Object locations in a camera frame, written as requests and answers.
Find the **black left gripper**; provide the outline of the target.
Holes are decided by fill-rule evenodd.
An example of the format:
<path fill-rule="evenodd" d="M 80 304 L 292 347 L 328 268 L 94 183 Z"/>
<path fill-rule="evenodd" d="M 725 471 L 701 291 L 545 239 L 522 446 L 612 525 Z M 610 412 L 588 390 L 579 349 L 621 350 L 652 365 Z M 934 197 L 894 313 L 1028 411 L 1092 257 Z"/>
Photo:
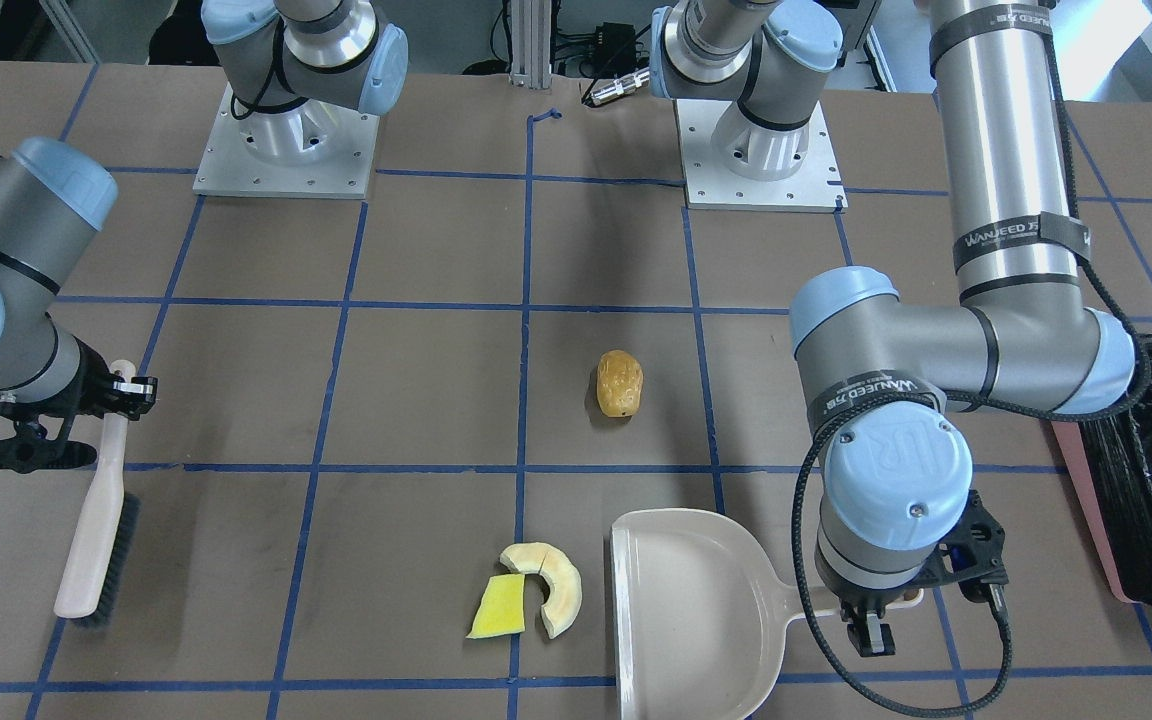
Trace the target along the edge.
<path fill-rule="evenodd" d="M 1006 617 L 1005 528 L 984 506 L 978 491 L 968 492 L 967 505 L 957 523 L 931 548 L 914 578 L 893 588 L 867 588 L 836 577 L 836 594 L 844 602 L 847 637 L 863 659 L 896 655 L 890 626 L 882 615 L 890 602 L 920 589 L 956 585 L 965 600 L 987 602 L 996 617 Z"/>

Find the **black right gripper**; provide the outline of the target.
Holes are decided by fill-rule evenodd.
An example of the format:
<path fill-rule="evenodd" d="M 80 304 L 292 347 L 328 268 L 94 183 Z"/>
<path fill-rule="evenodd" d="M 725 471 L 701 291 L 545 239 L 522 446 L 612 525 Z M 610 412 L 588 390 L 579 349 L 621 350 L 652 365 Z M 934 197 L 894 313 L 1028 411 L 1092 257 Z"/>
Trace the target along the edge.
<path fill-rule="evenodd" d="M 70 437 L 78 416 L 142 418 L 154 409 L 159 379 L 124 377 L 91 347 L 78 347 L 77 374 L 56 395 L 36 402 L 0 396 L 0 470 L 32 473 L 91 465 L 99 450 Z"/>

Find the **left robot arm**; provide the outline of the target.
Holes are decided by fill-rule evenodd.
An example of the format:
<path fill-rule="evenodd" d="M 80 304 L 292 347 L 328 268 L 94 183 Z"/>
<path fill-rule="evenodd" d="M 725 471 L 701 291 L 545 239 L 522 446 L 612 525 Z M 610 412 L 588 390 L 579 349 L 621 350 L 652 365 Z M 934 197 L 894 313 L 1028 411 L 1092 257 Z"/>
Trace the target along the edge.
<path fill-rule="evenodd" d="M 794 357 L 823 468 L 814 564 L 861 655 L 890 655 L 884 611 L 915 588 L 964 584 L 996 617 L 996 558 L 941 544 L 968 533 L 972 457 L 947 419 L 993 407 L 1098 419 L 1149 386 L 1114 301 L 1085 306 L 1091 232 L 1076 209 L 1051 1 L 934 1 L 929 70 L 950 181 L 954 306 L 905 304 L 890 278 L 844 266 L 790 306 Z"/>

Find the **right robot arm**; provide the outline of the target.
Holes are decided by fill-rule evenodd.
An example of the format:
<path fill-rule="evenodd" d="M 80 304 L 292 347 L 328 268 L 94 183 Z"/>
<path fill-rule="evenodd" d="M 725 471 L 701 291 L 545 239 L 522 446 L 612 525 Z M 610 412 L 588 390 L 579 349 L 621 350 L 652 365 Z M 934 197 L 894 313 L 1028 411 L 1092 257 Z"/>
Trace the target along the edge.
<path fill-rule="evenodd" d="M 326 109 L 380 118 L 404 88 L 410 40 L 370 1 L 200 1 L 196 15 L 227 73 L 230 118 L 264 161 L 293 158 L 274 127 L 306 120 L 306 152 L 332 135 Z M 156 378 L 111 369 L 50 314 L 116 196 L 113 174 L 63 141 L 0 154 L 0 470 L 88 467 L 104 454 L 70 437 L 78 416 L 111 427 L 156 406 Z"/>

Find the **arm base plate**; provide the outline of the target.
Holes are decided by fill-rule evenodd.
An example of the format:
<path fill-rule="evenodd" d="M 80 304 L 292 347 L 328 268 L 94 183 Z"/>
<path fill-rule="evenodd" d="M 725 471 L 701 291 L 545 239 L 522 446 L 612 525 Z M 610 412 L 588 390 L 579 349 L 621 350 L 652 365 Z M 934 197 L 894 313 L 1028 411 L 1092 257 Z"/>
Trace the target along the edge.
<path fill-rule="evenodd" d="M 262 199 L 365 200 L 381 118 L 308 101 L 282 114 L 233 111 L 230 88 L 200 156 L 194 191 Z"/>
<path fill-rule="evenodd" d="M 690 209 L 849 209 L 823 106 L 791 131 L 756 126 L 735 103 L 680 99 L 675 109 Z"/>

